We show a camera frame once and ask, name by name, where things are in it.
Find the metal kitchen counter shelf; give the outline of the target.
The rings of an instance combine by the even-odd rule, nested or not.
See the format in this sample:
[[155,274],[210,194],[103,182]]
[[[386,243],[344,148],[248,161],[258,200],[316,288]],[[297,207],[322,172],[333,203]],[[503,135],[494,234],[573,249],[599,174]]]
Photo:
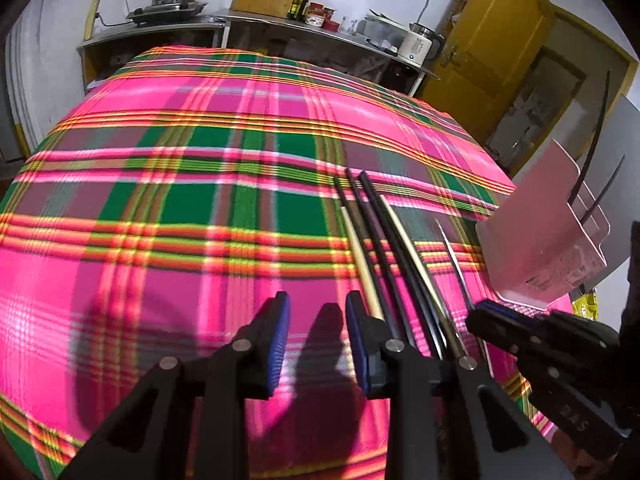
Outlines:
[[304,61],[376,82],[415,96],[425,79],[438,76],[362,35],[334,32],[303,23],[222,10],[182,23],[127,24],[96,32],[77,51],[85,92],[96,88],[135,56],[152,47],[192,46],[240,49]]

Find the yellow wooden door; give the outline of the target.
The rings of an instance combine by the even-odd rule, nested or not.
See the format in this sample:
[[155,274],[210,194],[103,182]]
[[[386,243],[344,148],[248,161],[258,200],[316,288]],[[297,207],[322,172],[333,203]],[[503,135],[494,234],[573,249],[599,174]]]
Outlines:
[[420,98],[485,144],[554,21],[549,0],[469,0]]

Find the pink plaid tablecloth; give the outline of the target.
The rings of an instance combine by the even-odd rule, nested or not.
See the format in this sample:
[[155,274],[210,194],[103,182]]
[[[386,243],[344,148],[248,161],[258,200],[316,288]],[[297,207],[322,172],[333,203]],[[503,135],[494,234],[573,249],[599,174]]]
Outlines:
[[207,356],[286,292],[279,387],[247,405],[250,475],[382,478],[388,404],[362,396],[343,323],[360,171],[462,323],[449,257],[492,296],[475,226],[513,183],[450,116],[241,50],[154,48],[93,90],[1,203],[1,435],[21,470],[58,477],[163,356]]

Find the thin black chopstick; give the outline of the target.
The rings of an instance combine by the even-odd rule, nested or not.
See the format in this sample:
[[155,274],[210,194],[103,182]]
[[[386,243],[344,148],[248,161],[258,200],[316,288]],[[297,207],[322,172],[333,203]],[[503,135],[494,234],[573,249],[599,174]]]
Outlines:
[[591,206],[584,212],[584,214],[582,215],[582,218],[579,219],[580,224],[585,224],[585,222],[592,216],[594,211],[599,207],[601,200],[604,199],[604,196],[606,195],[606,193],[614,183],[615,179],[617,178],[618,174],[620,173],[620,170],[623,167],[625,159],[626,159],[626,155],[623,155],[620,158],[620,161],[618,162],[617,166],[612,172],[611,177],[609,177],[608,180],[606,181],[605,186],[602,188],[601,192],[598,194],[598,196],[596,197],[594,202],[591,204]]

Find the beige wooden chopstick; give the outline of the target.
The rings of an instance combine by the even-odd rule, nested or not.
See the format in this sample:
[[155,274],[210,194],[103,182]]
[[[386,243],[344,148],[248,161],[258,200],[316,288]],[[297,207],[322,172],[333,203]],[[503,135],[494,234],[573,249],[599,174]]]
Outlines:
[[442,320],[450,320],[450,315],[448,313],[448,310],[446,309],[446,304],[444,303],[444,300],[442,300],[442,297],[440,296],[439,290],[437,289],[437,286],[433,281],[431,274],[428,273],[426,266],[424,266],[424,262],[422,261],[418,251],[416,250],[416,246],[414,246],[413,241],[410,240],[410,237],[406,229],[402,225],[398,215],[393,210],[392,206],[390,206],[390,203],[388,202],[388,200],[386,200],[386,197],[381,196],[381,200],[384,208],[390,215],[390,218],[392,218],[393,224],[394,226],[396,226],[396,229],[400,235],[400,238],[404,242],[408,250],[409,256],[412,259],[414,265],[416,266],[416,270],[418,270],[418,273],[428,291],[428,294],[434,301],[435,309],[437,310],[439,317]]
[[372,280],[371,272],[369,271],[366,255],[364,254],[360,241],[357,236],[352,219],[350,218],[348,209],[346,206],[341,206],[341,214],[345,223],[345,229],[349,240],[350,250],[352,251],[352,258],[354,258],[356,268],[358,271],[361,289],[366,298],[368,306],[368,312],[374,318],[384,320],[384,314],[378,301],[378,294],[376,293],[374,283]]

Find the black chopstick silver tip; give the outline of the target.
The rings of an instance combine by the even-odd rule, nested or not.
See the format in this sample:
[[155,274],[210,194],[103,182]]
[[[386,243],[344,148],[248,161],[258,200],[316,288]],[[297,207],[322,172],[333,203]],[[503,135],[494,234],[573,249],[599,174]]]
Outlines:
[[[454,252],[454,248],[452,248],[451,243],[448,240],[448,237],[444,229],[442,228],[442,225],[440,224],[440,222],[437,219],[434,219],[433,222],[434,222],[437,234],[439,235],[440,239],[445,245],[446,253],[449,257],[452,268],[454,269],[454,274],[456,274],[466,310],[469,313],[471,313],[475,309],[475,307],[474,307],[473,300],[469,292],[468,286],[466,286],[465,279],[461,270],[461,266],[456,256],[456,253]],[[478,348],[480,348],[480,353],[482,354],[482,357],[484,359],[489,375],[494,376],[494,369],[492,368],[492,365],[488,356],[488,349],[487,349],[486,342],[483,339],[480,339],[477,337],[475,337],[475,340],[478,345]]]

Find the black gas stove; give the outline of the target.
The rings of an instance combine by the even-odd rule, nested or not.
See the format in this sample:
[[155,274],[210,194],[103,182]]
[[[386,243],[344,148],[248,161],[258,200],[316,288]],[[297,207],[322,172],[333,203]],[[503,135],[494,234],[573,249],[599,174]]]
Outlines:
[[205,2],[198,1],[157,4],[156,6],[137,8],[130,12],[127,18],[137,26],[182,23],[195,18],[205,7]]

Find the white electric kettle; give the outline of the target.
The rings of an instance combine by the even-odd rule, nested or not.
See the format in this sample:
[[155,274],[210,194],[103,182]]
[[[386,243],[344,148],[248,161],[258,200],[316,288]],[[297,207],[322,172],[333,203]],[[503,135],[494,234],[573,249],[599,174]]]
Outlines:
[[409,30],[398,49],[398,58],[420,67],[423,65],[433,41],[416,32]]

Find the pink plastic utensil holder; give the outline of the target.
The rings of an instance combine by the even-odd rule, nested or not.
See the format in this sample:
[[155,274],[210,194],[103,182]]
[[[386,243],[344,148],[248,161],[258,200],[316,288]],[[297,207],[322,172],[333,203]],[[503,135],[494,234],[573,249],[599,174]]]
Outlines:
[[574,202],[579,167],[551,142],[492,215],[477,222],[489,283],[510,304],[546,310],[606,268],[602,243],[611,232],[588,185]]

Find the red lidded jar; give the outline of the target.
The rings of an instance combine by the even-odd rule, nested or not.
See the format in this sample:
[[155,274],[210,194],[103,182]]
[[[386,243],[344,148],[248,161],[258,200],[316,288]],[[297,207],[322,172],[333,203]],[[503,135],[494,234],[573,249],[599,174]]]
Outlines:
[[321,28],[326,19],[324,6],[320,3],[312,2],[305,11],[305,24],[315,28]]

